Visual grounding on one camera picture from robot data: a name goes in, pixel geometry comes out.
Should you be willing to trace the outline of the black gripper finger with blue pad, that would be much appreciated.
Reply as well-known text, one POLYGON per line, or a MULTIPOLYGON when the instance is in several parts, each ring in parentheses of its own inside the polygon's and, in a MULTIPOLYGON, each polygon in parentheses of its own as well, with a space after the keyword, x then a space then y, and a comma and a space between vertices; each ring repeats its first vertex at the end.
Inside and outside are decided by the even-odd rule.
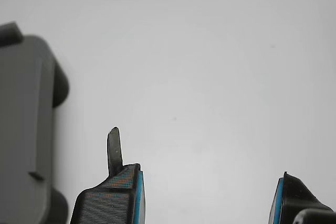
POLYGON ((82 191, 75 202, 71 223, 145 223, 143 171, 138 163, 123 165, 120 132, 107 137, 108 177, 82 191))
POLYGON ((279 178, 269 224, 335 224, 335 211, 321 203, 298 178, 284 172, 279 178))

